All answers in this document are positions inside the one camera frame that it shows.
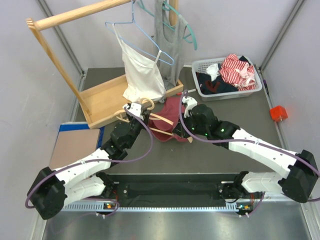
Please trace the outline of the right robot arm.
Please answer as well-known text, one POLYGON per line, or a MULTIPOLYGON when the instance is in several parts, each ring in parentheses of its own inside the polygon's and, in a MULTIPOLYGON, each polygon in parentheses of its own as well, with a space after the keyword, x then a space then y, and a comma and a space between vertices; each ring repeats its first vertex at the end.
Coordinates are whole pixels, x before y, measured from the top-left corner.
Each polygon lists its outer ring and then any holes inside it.
POLYGON ((175 106, 180 137, 192 137, 223 147, 271 169, 271 172, 265 173, 240 172, 230 185, 237 197, 245 198, 255 192, 273 192, 298 203, 319 201, 319 198, 310 197, 320 177, 311 152, 294 152, 276 147, 232 122, 219 120, 211 108, 198 104, 193 98, 185 98, 175 106))

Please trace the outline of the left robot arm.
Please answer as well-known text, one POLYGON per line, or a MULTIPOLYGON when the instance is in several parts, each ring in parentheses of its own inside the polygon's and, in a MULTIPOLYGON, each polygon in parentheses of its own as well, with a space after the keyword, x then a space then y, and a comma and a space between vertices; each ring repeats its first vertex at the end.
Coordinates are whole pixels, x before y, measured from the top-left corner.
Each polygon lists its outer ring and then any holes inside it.
POLYGON ((149 110, 126 114, 129 121, 117 123, 109 140, 88 156, 64 167, 40 170, 27 192, 25 207, 35 209, 42 219, 48 220, 65 206, 85 198, 109 198, 114 183, 103 171, 114 164, 128 163, 127 150, 132 148, 142 129, 149 129, 149 110))

